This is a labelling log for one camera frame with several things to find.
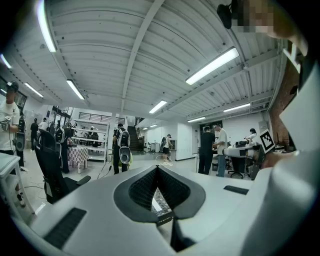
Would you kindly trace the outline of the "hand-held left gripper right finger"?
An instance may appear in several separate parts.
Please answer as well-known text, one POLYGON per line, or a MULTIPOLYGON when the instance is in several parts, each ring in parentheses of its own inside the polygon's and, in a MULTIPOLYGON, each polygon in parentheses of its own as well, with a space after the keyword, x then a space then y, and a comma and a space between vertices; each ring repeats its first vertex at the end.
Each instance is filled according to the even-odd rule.
POLYGON ((175 220, 182 238, 193 243, 188 248, 176 252, 169 247, 168 256, 239 256, 249 228, 245 225, 245 214, 241 212, 245 194, 227 190, 232 186, 248 191, 253 182, 246 179, 217 177, 195 172, 174 172, 166 170, 171 176, 190 188, 184 203, 190 208, 183 209, 184 203, 173 208, 175 220), (205 198, 194 191, 192 185, 205 193, 205 198), (178 213, 191 214, 191 217, 180 217, 178 213))

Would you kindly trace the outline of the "person's right hand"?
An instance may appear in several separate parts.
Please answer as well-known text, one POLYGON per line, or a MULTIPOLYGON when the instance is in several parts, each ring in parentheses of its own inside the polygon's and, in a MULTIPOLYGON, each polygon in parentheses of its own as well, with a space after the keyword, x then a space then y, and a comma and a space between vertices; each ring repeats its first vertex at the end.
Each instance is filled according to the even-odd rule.
POLYGON ((291 157, 295 157, 300 153, 299 150, 295 150, 289 153, 279 153, 279 152, 268 152, 265 155, 264 161, 261 164, 261 169, 265 168, 272 168, 274 167, 279 161, 286 160, 291 157))

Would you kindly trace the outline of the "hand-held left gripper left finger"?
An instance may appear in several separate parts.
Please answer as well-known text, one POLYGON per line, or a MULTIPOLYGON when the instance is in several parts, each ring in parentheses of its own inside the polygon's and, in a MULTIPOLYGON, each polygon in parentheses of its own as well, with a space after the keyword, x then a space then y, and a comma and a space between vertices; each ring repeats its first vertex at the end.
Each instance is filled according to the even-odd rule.
POLYGON ((50 242, 63 239, 61 251, 72 256, 174 256, 157 215, 130 198, 131 184, 152 170, 90 181, 45 207, 30 227, 50 242))

